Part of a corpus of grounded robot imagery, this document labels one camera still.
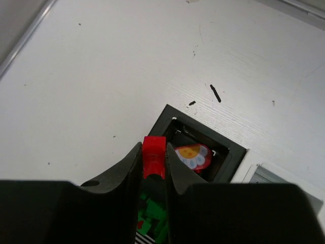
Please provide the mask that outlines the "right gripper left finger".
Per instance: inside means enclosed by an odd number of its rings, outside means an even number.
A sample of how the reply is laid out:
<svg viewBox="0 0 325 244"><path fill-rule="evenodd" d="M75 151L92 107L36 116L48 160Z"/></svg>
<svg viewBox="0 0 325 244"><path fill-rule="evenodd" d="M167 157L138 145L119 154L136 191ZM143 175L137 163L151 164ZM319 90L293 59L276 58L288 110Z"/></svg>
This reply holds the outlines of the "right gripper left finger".
<svg viewBox="0 0 325 244"><path fill-rule="evenodd" d="M141 149L80 186L2 180L1 243L134 243Z"/></svg>

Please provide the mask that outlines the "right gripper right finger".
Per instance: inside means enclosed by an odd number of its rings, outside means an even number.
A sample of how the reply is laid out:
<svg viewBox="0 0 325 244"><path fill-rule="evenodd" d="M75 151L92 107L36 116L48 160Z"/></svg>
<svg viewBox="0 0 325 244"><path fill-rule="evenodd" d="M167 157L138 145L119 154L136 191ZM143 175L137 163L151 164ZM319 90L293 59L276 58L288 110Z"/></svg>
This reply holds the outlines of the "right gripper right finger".
<svg viewBox="0 0 325 244"><path fill-rule="evenodd" d="M208 183L166 152L169 243L318 243L319 222L294 184Z"/></svg>

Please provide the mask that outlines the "green square lego brick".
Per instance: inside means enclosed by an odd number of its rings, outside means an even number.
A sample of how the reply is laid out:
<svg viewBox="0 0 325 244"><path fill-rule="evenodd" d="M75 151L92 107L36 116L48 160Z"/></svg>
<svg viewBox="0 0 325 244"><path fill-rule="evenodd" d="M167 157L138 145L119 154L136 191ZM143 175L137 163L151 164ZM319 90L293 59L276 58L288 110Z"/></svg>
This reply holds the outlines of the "green square lego brick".
<svg viewBox="0 0 325 244"><path fill-rule="evenodd" d="M166 208L141 194L135 243L168 243Z"/></svg>

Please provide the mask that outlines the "red rounded lego piece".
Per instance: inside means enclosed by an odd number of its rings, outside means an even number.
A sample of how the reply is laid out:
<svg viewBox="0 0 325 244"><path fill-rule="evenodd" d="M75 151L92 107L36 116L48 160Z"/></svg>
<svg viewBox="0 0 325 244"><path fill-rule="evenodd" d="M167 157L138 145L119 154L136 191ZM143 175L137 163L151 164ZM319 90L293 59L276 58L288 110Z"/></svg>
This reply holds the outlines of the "red rounded lego piece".
<svg viewBox="0 0 325 244"><path fill-rule="evenodd" d="M177 147L175 152L181 162L197 174L210 166L213 156L213 152L203 144Z"/></svg>

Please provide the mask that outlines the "red curved lego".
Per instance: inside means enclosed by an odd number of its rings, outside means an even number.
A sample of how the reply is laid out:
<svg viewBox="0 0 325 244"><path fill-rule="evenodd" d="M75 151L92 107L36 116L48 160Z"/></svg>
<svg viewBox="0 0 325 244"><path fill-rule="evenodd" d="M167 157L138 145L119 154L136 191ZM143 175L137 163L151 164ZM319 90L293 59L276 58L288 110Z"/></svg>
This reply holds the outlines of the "red curved lego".
<svg viewBox="0 0 325 244"><path fill-rule="evenodd" d="M158 175L165 179L166 137L145 136L142 143L143 177Z"/></svg>

